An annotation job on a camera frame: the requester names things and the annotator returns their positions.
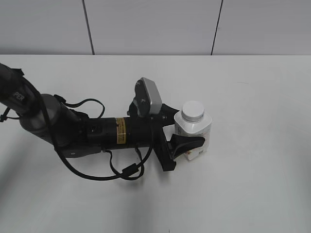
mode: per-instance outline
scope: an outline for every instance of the white bottle cap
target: white bottle cap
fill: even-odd
[[[188,101],[183,105],[181,116],[185,121],[197,123],[203,119],[204,106],[198,101]]]

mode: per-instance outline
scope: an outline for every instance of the bottle label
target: bottle label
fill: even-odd
[[[185,132],[179,125],[175,124],[175,132],[180,135],[180,136],[186,136],[186,137],[203,137],[205,138],[205,142],[203,146],[189,150],[185,153],[185,155],[189,158],[192,159],[204,152],[207,151],[207,148],[209,146],[209,135],[210,135],[210,127],[206,127],[205,129],[201,130],[200,132],[196,134],[190,134]]]

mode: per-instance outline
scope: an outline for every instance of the white wall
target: white wall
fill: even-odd
[[[79,0],[1,0],[0,54],[91,54]]]
[[[209,55],[221,0],[85,0],[95,54]],[[215,55],[311,54],[310,0],[224,0]],[[92,54],[82,0],[2,0],[0,54]]]
[[[224,0],[214,54],[311,54],[310,0]]]

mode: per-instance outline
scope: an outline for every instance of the white bottle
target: white bottle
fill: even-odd
[[[198,101],[186,102],[182,110],[175,114],[175,133],[187,137],[204,137],[205,142],[202,147],[190,150],[184,155],[188,160],[192,160],[207,151],[209,146],[209,134],[212,118],[205,113],[204,106]]]

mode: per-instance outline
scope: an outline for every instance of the table surface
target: table surface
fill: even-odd
[[[76,177],[51,145],[6,121],[1,232],[311,232],[311,56],[1,55],[0,62],[22,68],[42,93],[101,100],[106,117],[125,116],[136,80],[147,77],[167,105],[199,100],[213,118],[205,155],[180,156],[175,171],[163,172],[152,153],[134,182]],[[80,109],[91,117],[101,111],[95,103]],[[118,169],[137,160],[134,150],[115,151]],[[108,154],[70,161],[111,174]]]

